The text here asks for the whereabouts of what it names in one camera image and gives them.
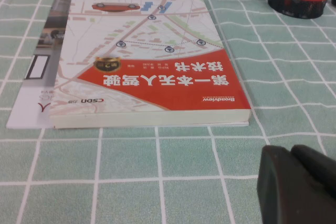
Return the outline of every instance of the table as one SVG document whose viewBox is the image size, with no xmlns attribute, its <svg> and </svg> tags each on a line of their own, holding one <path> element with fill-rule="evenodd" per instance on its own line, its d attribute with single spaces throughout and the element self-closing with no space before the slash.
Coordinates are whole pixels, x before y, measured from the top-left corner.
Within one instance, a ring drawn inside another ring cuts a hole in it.
<svg viewBox="0 0 336 224">
<path fill-rule="evenodd" d="M 0 0 L 0 223 L 261 223 L 261 148 L 336 158 L 336 8 L 205 0 L 252 106 L 248 127 L 8 130 L 53 0 Z"/>
</svg>

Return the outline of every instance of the book cover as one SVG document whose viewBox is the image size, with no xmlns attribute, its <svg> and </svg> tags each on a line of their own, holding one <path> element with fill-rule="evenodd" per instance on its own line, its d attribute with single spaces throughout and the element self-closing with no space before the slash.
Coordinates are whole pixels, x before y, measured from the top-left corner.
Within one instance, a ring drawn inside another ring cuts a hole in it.
<svg viewBox="0 0 336 224">
<path fill-rule="evenodd" d="M 51 119 L 250 109 L 203 0 L 72 0 L 54 96 Z"/>
</svg>

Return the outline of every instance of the white rectangle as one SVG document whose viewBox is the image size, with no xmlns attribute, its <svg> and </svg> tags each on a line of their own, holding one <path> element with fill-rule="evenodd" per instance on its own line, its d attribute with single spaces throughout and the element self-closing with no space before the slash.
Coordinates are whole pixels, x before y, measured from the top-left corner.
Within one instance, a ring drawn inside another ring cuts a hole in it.
<svg viewBox="0 0 336 224">
<path fill-rule="evenodd" d="M 195 79 L 195 81 L 197 82 L 208 82 L 211 81 L 210 79 Z"/>
<path fill-rule="evenodd" d="M 44 68 L 46 66 L 48 60 L 48 56 L 37 56 L 35 64 L 33 66 L 33 70 L 31 71 L 28 78 L 42 78 Z"/>
</svg>

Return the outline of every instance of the red car illustration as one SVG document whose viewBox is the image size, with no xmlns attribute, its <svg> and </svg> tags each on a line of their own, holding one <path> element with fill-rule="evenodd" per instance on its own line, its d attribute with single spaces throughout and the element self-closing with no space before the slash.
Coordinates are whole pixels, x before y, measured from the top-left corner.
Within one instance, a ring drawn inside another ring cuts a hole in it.
<svg viewBox="0 0 336 224">
<path fill-rule="evenodd" d="M 140 6 L 137 4 L 122 4 L 122 3 L 116 3 L 116 4 L 104 4 L 104 3 L 98 3 L 95 5 L 92 5 L 92 8 L 95 10 L 102 10 L 104 12 L 125 12 L 127 10 L 139 10 Z"/>
</svg>

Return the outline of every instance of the green checkered tablecloth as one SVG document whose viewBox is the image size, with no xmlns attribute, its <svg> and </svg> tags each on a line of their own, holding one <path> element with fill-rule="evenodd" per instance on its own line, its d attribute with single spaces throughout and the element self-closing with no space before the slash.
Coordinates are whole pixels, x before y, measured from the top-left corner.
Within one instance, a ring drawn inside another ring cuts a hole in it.
<svg viewBox="0 0 336 224">
<path fill-rule="evenodd" d="M 261 223 L 261 148 L 336 158 L 336 8 L 205 0 L 252 106 L 248 127 L 8 130 L 53 0 L 0 0 L 0 223 Z"/>
</svg>

